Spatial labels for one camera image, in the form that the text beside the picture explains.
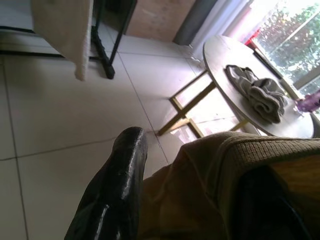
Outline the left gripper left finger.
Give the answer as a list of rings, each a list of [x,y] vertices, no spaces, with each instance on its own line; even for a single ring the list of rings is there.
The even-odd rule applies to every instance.
[[[66,240],[135,240],[148,157],[146,132],[123,130],[87,185],[65,234]]]

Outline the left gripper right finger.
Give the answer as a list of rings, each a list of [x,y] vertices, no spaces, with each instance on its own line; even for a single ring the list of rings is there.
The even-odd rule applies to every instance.
[[[270,168],[245,173],[236,188],[237,240],[310,240],[300,214]]]

